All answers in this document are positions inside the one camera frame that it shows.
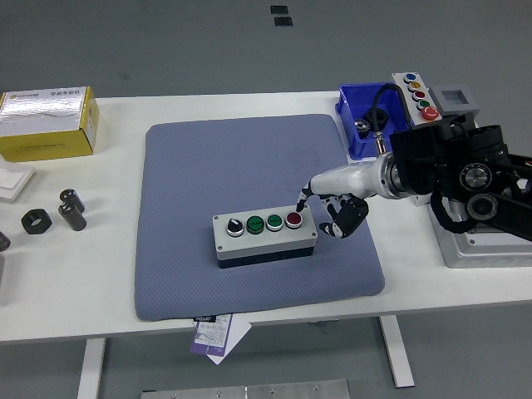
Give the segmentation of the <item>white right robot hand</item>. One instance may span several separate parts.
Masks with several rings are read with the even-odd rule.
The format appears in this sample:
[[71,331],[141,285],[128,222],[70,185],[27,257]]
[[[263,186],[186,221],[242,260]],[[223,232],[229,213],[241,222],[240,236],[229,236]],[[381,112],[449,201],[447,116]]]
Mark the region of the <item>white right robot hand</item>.
[[317,195],[332,221],[319,228],[334,238],[351,235],[369,213],[367,198],[396,196],[385,176],[387,159],[361,161],[315,175],[302,189],[296,210],[302,211],[307,199]]

